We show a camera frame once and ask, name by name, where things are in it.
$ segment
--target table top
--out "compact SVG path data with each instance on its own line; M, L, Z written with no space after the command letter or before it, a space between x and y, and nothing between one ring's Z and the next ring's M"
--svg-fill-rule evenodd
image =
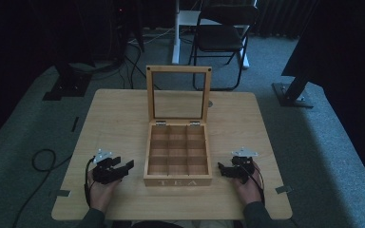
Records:
M182 96L185 92L176 91ZM292 209L283 185L268 134L252 93L210 92L207 130L213 180L210 186L146 187L144 162L149 127L146 90L100 89L87 113L79 141L70 161L52 217L82 219L88 210L85 200L85 169L99 148L121 156L124 165L135 167L114 192L106 219L243 219L243 205L230 180L222 177L218 162L231 166L231 152L242 147L259 153L265 186L266 209L272 219L288 219Z

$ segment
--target lid frame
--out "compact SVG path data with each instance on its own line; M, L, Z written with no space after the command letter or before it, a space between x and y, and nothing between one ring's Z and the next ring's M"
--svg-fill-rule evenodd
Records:
M158 120L183 120L185 118L156 118L155 117L155 103L154 103L154 85L153 75L155 73L200 73L204 75L204 87L202 91L202 114L200 118L190 118L187 120L197 120L201 123L206 123L207 109L209 104L209 91L212 76L211 66L146 66L146 83L147 83L147 103L149 121L156 122Z

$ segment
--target tape on table corner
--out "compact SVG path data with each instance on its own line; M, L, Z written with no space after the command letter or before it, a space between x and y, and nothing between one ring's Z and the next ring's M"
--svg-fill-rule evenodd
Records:
M49 196L52 198L57 197L69 197L70 191L68 190L54 190L49 193Z
M293 191L293 188L290 186L290 185L283 185L281 187L277 187L275 190L277 190L277 193L280 194L280 193L290 193Z

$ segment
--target box lid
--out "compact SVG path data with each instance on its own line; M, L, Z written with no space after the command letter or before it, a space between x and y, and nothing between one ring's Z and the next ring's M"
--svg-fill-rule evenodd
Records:
M155 82L172 80L173 76L192 77L203 82L203 91L155 90ZM199 122L205 124L209 104L212 67L147 66L147 100L150 122Z

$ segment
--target box hinge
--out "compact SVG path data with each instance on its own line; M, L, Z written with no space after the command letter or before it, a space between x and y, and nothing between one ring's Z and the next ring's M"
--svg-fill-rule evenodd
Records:
M156 121L156 125L165 125L165 121Z
M201 123L200 123L200 122L190 122L189 124L190 124L190 125L196 125L196 126L201 125Z

